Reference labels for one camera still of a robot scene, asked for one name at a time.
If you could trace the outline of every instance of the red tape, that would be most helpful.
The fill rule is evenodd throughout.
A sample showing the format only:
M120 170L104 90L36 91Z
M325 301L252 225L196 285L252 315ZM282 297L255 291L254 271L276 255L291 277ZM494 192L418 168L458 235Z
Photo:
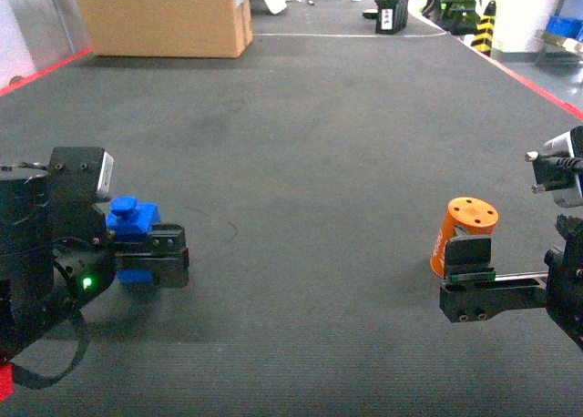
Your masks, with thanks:
M12 379L12 364L0 366L0 402L15 392L15 384Z
M12 91L17 90L19 87L22 87L24 85L29 84L30 82L34 82L35 80L37 80L39 77L45 76L48 73L52 73L53 71L55 71L56 69L60 68L61 66L65 66L67 64L70 64L71 62L73 62L74 60L79 59L80 57L91 53L91 48L86 48L85 50L79 51L78 53L69 56L66 59L63 59L51 66L49 66L48 68L45 69L41 69L40 71L34 73L32 76L28 76L25 77L21 80L18 80L16 83L13 83L12 85L8 85L6 87L3 87L2 89L0 89L0 97L1 96L5 96L6 94L11 93Z
M478 53L478 54L481 57L483 57L485 60L490 62L492 65L496 66L497 68L499 68L502 71L504 71L505 73L507 73L509 76L513 77L514 79L516 79L517 81L522 83L528 89L535 91L537 94L539 94L543 98L546 98L548 101L550 101L554 105L560 107L564 111L568 112L576 119L583 121L583 111L581 111L579 108L574 107L573 105L571 105L570 103L568 103L564 100L561 100L559 97L553 96L550 92L546 91L546 89L543 89L539 85L531 82L526 77L519 75L516 71L513 71L510 68L505 67L497 60L494 60L493 58L488 57L488 56L484 56L481 53Z

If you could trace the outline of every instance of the white wall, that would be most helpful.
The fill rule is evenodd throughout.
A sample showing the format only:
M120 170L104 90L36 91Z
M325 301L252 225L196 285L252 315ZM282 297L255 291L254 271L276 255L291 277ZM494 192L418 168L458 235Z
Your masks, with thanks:
M493 48L504 53L535 53L538 29L547 26L557 0L496 0Z

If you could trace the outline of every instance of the white floor line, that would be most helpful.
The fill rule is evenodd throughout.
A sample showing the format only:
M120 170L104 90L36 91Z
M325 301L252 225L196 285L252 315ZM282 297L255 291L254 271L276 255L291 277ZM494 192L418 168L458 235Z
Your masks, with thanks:
M338 35L325 35L325 34L318 34L318 33L254 33L254 36L281 36L281 37L344 37L344 38L371 38L371 37L377 37L377 38L398 38L398 37L405 37L405 38L423 38L423 37L438 37L438 36L443 36L443 35L447 35L447 32L441 32L441 33L433 33L431 35L342 35L342 34L338 34Z

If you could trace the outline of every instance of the green led light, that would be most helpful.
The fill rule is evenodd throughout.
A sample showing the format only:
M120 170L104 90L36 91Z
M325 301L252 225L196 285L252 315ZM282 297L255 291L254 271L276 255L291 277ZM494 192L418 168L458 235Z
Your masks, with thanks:
M93 284L93 280L91 278L84 278L83 279L83 290L86 290Z

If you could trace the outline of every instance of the screw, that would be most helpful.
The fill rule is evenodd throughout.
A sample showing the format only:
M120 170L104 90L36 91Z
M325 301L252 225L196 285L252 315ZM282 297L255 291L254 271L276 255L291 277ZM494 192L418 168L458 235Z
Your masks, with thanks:
M532 192L534 194L539 194L541 192L547 192L547 187L545 185L533 185L531 189L532 189Z
M538 159L538 153L536 151L529 151L525 154L525 161L526 162L534 162Z

